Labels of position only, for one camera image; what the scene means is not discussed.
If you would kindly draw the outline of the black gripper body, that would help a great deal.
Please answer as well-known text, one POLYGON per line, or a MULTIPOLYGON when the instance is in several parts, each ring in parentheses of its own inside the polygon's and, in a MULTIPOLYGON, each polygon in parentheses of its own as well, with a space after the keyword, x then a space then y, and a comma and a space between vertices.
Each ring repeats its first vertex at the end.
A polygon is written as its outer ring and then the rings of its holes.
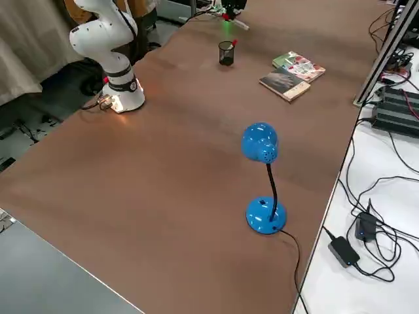
POLYGON ((228 15, 236 14, 236 11, 246 7, 247 0, 222 0, 221 4, 228 15))

